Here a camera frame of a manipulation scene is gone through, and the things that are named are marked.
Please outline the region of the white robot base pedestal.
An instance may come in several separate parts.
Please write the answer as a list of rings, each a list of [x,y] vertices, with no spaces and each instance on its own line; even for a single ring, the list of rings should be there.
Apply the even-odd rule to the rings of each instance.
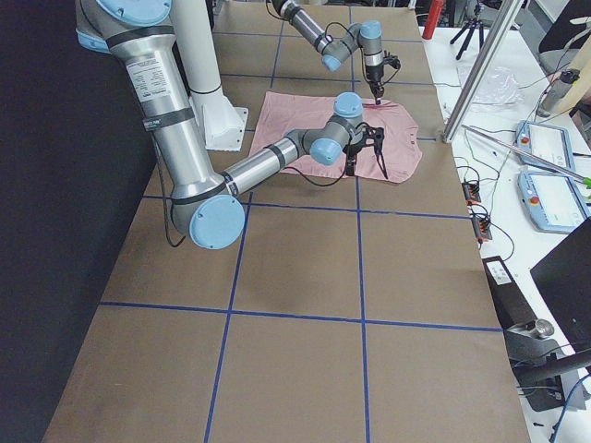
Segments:
[[[170,18],[206,149],[239,151],[248,110],[234,107],[223,92],[206,2],[174,1]]]

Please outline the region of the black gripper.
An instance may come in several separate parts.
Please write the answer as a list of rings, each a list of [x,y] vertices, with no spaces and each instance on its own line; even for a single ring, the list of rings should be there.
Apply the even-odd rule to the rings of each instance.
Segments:
[[[380,102],[383,97],[385,83],[384,67],[390,66],[397,72],[400,69],[400,60],[394,54],[371,54],[364,56],[364,71],[366,82],[372,86],[372,94],[375,102]]]
[[[367,123],[361,123],[359,125],[360,130],[356,133],[360,136],[357,142],[349,143],[343,148],[345,154],[344,164],[344,175],[355,176],[357,154],[364,148],[374,149],[377,165],[382,173],[383,177],[388,180],[387,167],[383,155],[383,141],[384,141],[384,128],[370,126]]]

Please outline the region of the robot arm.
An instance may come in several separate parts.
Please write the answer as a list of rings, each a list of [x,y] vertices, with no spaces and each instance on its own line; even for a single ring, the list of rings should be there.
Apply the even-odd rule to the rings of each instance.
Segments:
[[[331,22],[323,28],[296,1],[266,1],[265,6],[270,15],[288,22],[305,38],[331,72],[338,70],[359,50],[363,79],[375,103],[381,104],[385,85],[398,73],[401,62],[396,55],[383,49],[379,21],[353,23],[348,27]]]
[[[242,233],[239,196],[303,156],[330,166],[345,157],[353,175],[364,148],[380,151],[384,131],[363,117],[353,92],[340,94],[319,129],[295,129],[216,172],[209,150],[240,147],[247,110],[223,93],[211,36],[213,9],[204,1],[79,1],[77,35],[86,49],[125,68],[139,101],[159,169],[173,190],[163,199],[166,224],[205,249],[222,249]]]

